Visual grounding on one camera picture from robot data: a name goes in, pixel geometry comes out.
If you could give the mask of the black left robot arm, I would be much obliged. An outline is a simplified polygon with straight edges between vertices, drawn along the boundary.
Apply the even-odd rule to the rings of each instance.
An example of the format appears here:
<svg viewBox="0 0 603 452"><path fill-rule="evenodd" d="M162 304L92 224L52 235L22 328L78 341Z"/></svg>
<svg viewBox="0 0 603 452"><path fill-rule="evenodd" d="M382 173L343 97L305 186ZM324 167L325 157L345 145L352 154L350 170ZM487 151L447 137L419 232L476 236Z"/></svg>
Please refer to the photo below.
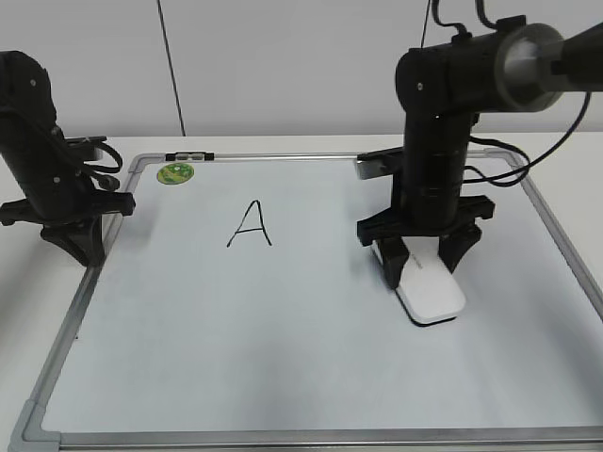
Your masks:
<svg viewBox="0 0 603 452"><path fill-rule="evenodd" d="M24 193L2 204L2 225L38 224L43 240L82 266L102 264L103 217L136 206L116 177L122 156L104 136L64 136L48 72L21 51L1 54L1 156Z"/></svg>

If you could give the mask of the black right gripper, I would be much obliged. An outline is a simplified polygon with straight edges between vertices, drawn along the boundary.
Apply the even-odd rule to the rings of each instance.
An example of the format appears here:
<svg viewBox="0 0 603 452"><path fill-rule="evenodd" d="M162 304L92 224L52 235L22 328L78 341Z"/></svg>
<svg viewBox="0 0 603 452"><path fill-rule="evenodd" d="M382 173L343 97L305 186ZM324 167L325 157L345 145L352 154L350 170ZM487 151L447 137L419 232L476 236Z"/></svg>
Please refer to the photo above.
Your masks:
<svg viewBox="0 0 603 452"><path fill-rule="evenodd" d="M383 276L390 289L397 289L409 250L402 237L439 237L438 256L453 273L465 254L481 240L476 218L490 219L495 204L486 196L461 197L453 220L445 226L417 226L392 208L356 224L356 234L363 247L379 240Z"/></svg>

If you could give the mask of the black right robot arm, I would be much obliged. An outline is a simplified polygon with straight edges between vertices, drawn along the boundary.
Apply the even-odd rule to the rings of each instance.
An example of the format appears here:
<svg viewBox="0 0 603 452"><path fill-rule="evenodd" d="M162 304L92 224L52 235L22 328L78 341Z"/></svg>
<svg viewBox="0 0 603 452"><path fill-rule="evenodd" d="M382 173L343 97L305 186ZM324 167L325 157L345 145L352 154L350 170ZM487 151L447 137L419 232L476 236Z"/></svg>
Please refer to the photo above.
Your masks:
<svg viewBox="0 0 603 452"><path fill-rule="evenodd" d="M459 27L450 42L410 49L395 72L405 113L401 146L362 153L365 179L393 179L387 209L357 224L365 245L375 245L387 285L399 285L410 252L409 237L434 237L438 257L454 270L481 239L479 221L494 203L463 196L471 131L483 113L532 113L566 92L602 89L602 28L564 38L524 16L495 22L475 36Z"/></svg>

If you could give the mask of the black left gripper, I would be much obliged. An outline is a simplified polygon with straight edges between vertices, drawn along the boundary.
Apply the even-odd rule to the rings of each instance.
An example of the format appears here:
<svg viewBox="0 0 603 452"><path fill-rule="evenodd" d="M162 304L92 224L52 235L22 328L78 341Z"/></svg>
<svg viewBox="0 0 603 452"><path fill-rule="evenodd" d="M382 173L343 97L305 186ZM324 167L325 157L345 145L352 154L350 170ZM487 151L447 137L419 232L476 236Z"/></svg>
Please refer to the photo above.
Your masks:
<svg viewBox="0 0 603 452"><path fill-rule="evenodd" d="M79 197L32 192L26 193L22 200L1 205L1 224L43 225L43 240L64 250L82 266L99 266L106 258L102 215L127 217L135 207L134 196L129 192L90 191Z"/></svg>

